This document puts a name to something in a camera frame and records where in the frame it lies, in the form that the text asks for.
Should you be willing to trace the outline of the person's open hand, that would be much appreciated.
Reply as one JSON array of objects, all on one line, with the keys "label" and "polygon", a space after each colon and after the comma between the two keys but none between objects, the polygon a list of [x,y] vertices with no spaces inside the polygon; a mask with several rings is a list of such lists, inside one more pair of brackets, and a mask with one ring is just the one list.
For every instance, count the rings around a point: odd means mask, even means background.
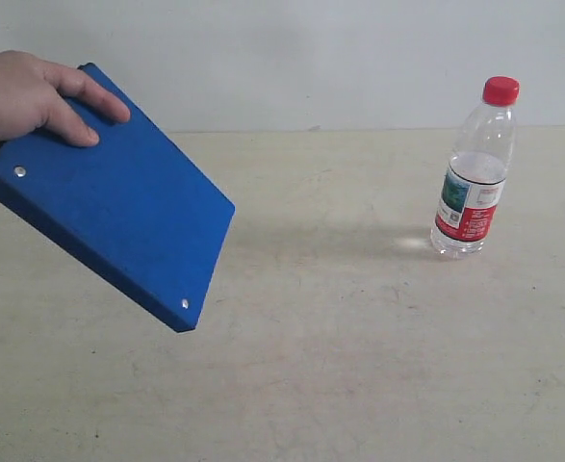
[{"label": "person's open hand", "polygon": [[26,52],[0,52],[0,143],[43,128],[70,145],[98,144],[98,134],[68,105],[68,97],[115,122],[130,119],[128,107],[84,71]]}]

